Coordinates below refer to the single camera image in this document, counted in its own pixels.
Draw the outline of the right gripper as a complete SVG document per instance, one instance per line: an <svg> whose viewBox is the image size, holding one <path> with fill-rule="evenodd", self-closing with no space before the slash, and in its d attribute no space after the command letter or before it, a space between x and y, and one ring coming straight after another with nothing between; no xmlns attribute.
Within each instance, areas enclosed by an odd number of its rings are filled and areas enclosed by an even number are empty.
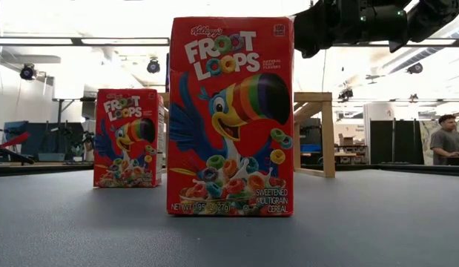
<svg viewBox="0 0 459 267"><path fill-rule="evenodd" d="M339 44L362 39L360 0L318 0L294 15L294 49L303 58Z"/></svg>

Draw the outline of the red Froot Loops cereal box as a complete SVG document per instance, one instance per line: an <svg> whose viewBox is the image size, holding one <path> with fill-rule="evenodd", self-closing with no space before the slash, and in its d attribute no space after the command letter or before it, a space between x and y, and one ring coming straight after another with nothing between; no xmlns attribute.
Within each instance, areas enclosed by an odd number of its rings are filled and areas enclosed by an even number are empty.
<svg viewBox="0 0 459 267"><path fill-rule="evenodd" d="M96 97L93 185L154 188L162 183L165 109L154 89L101 89Z"/></svg>
<svg viewBox="0 0 459 267"><path fill-rule="evenodd" d="M293 214L293 59L290 18L174 19L169 214Z"/></svg>

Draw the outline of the wooden slatted shelf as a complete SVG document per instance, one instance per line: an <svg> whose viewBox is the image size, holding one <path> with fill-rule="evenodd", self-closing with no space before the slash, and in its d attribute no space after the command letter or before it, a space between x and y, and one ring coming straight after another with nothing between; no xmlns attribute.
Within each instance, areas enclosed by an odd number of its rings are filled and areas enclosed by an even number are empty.
<svg viewBox="0 0 459 267"><path fill-rule="evenodd" d="M295 92L294 97L294 172L324 178L335 178L334 126L332 112L332 93ZM300 123L321 114L321 142L323 169L315 170L301 166Z"/></svg>

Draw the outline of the black partition panel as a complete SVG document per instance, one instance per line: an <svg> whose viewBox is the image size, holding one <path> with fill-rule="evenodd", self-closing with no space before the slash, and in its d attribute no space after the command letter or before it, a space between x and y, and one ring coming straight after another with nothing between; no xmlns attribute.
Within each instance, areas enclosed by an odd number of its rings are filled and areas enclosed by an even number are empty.
<svg viewBox="0 0 459 267"><path fill-rule="evenodd" d="M420 122L417 120L370 121L368 147L371 164L424 164Z"/></svg>

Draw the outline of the person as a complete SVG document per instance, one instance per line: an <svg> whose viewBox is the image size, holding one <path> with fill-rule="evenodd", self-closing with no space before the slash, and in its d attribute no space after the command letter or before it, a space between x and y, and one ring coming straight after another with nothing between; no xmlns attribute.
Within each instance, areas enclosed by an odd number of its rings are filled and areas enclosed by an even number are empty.
<svg viewBox="0 0 459 267"><path fill-rule="evenodd" d="M459 164L459 132L456 116L442 115L438 119L440 128L430 136L430 150L433 152L433 165Z"/></svg>

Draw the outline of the blue-grey table mat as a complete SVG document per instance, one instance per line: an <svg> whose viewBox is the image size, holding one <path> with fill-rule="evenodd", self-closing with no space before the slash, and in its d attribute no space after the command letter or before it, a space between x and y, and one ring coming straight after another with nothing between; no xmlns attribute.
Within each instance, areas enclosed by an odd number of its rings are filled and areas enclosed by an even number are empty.
<svg viewBox="0 0 459 267"><path fill-rule="evenodd" d="M89 171L0 177L0 267L459 267L459 177L297 174L292 217L172 217Z"/></svg>

